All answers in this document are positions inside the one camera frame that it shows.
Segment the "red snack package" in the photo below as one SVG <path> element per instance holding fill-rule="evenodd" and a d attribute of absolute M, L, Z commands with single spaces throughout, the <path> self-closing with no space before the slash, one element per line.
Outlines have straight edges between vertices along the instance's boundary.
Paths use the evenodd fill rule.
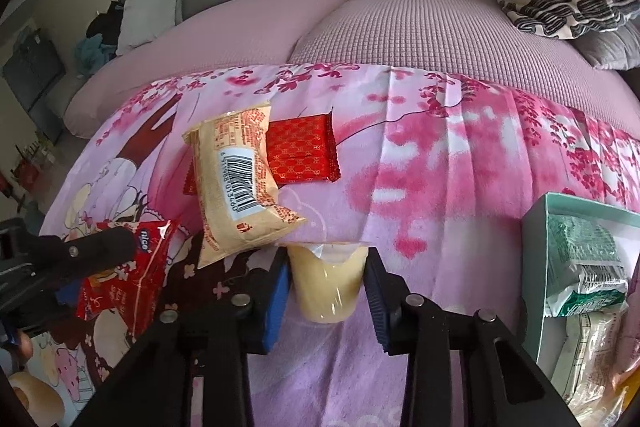
<path fill-rule="evenodd" d="M 287 183 L 340 179 L 331 113 L 270 122 L 267 163 L 279 187 Z M 183 193 L 196 196 L 193 162 Z"/>
<path fill-rule="evenodd" d="M 135 339 L 153 321 L 169 242 L 177 226 L 171 221 L 98 223 L 96 231 L 111 227 L 127 227 L 134 232 L 138 250 L 129 263 L 82 282 L 76 316 L 90 320 L 101 311 L 116 308 Z"/>

